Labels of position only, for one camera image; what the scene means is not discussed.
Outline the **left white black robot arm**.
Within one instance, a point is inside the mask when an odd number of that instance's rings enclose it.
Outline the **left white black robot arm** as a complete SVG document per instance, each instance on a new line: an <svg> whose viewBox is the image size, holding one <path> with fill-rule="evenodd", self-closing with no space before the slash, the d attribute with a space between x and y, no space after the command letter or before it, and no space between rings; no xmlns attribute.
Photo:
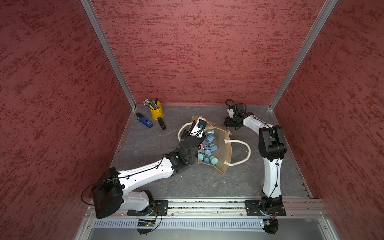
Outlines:
<svg viewBox="0 0 384 240"><path fill-rule="evenodd" d="M107 169L98 181L91 184L91 192L97 219L104 219L120 209L150 213L156 206L150 191L136 189L170 178L189 168L198 160L201 143L206 137L187 136L174 151L163 155L152 164L127 171Z"/></svg>

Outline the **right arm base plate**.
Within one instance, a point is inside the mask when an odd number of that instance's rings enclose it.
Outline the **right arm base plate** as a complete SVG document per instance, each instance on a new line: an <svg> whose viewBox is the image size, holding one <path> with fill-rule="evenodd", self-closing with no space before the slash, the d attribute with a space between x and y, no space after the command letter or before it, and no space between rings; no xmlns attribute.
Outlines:
<svg viewBox="0 0 384 240"><path fill-rule="evenodd" d="M287 215L283 202L266 201L245 201L245 209L249 217L285 217Z"/></svg>

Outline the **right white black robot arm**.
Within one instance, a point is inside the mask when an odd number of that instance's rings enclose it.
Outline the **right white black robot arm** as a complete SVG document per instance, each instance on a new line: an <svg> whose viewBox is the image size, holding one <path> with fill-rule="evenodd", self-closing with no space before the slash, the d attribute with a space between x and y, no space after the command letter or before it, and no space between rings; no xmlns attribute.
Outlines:
<svg viewBox="0 0 384 240"><path fill-rule="evenodd" d="M279 125L270 125L258 119L252 112L237 113L228 110L229 116L225 119L227 128L247 127L258 134L258 149L264 160L264 185L259 210L268 217L285 216L283 196L281 192L281 168L287 144L283 128Z"/></svg>

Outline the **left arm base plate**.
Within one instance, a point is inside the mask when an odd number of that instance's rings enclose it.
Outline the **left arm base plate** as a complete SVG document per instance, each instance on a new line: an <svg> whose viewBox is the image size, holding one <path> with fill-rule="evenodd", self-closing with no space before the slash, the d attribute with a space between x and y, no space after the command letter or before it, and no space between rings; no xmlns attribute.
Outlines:
<svg viewBox="0 0 384 240"><path fill-rule="evenodd" d="M166 216L168 212L168 200L154 200L142 211L128 210L128 216Z"/></svg>

